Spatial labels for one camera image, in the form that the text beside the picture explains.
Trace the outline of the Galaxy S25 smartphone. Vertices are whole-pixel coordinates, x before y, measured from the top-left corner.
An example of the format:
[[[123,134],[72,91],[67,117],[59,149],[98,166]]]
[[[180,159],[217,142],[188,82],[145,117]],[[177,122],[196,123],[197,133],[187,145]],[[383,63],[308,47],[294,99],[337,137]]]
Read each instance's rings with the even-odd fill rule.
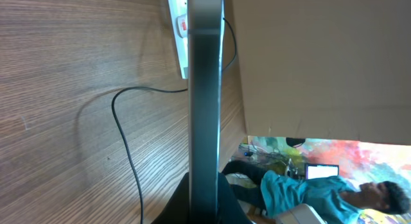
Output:
[[[223,0],[188,0],[189,222],[217,215]]]

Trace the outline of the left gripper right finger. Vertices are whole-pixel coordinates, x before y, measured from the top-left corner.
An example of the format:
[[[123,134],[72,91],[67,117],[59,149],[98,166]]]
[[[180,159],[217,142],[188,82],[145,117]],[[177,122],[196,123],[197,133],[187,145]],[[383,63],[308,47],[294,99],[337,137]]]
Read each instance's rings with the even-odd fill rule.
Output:
[[[238,203],[225,175],[218,174],[218,211],[219,224],[252,224]]]

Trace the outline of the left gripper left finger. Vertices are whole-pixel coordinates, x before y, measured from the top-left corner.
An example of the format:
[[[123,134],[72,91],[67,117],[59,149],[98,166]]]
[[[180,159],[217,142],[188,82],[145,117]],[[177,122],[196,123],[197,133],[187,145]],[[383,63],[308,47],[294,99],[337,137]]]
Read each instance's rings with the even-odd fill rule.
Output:
[[[152,224],[189,223],[189,173],[186,173],[166,206]]]

